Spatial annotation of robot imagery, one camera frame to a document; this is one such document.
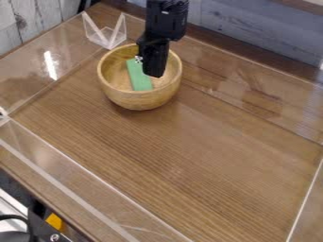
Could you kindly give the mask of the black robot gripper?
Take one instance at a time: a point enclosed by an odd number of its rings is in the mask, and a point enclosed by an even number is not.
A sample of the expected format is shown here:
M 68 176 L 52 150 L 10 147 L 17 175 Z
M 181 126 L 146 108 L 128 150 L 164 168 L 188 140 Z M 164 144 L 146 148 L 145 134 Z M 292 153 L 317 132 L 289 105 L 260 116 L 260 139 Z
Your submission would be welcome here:
M 146 0 L 145 29 L 136 43 L 142 72 L 161 78 L 169 54 L 169 42 L 185 35 L 189 0 Z

